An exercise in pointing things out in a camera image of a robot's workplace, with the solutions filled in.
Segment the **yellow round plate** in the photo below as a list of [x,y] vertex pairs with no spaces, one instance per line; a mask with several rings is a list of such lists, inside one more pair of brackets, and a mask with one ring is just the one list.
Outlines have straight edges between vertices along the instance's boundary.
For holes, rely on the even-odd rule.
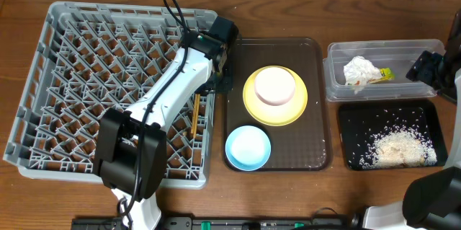
[[246,80],[243,86],[243,103],[249,114],[265,125],[283,126],[297,120],[305,111],[308,103],[308,90],[304,81],[293,70],[288,70],[295,78],[296,91],[294,97],[284,105],[271,106],[263,103],[254,91],[254,79],[263,69],[275,66],[265,66],[253,72]]

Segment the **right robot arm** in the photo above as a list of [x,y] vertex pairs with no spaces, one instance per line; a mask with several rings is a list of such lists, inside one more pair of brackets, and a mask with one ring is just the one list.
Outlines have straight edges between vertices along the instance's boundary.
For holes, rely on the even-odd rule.
[[424,51],[406,74],[456,104],[452,146],[443,170],[414,180],[400,202],[370,206],[358,229],[460,228],[460,12],[450,28],[445,53]]

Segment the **white tissue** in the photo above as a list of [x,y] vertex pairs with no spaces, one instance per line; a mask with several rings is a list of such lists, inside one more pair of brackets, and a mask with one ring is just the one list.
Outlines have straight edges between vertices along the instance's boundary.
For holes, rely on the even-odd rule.
[[352,86],[355,94],[362,91],[370,81],[382,78],[379,68],[373,66],[372,62],[363,56],[353,57],[343,67],[343,71],[346,79],[345,85]]

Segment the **yellow green snack wrapper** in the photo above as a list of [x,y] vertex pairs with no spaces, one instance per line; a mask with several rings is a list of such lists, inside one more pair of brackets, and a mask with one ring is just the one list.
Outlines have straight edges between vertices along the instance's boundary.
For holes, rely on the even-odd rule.
[[380,76],[376,78],[369,79],[368,84],[375,84],[382,81],[392,81],[395,78],[395,74],[389,68],[380,68]]

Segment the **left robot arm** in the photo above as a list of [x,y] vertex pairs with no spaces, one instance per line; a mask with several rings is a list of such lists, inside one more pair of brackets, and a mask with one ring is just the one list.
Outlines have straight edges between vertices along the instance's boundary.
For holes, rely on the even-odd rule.
[[166,135],[198,89],[216,86],[237,32],[190,32],[170,67],[125,111],[108,109],[99,122],[93,172],[118,199],[126,229],[154,229],[161,219],[155,192],[166,172]]

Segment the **pink shallow bowl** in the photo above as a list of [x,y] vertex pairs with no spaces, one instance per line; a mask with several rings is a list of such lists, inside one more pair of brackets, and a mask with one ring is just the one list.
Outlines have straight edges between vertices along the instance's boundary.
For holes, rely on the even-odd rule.
[[254,79],[254,91],[267,105],[284,105],[295,95],[295,78],[285,68],[263,68]]

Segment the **light blue bowl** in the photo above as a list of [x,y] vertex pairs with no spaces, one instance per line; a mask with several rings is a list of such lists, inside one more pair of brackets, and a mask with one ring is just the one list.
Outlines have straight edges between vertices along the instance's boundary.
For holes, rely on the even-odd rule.
[[225,141],[225,157],[235,169],[251,172],[261,169],[272,151],[268,135],[253,125],[233,130]]

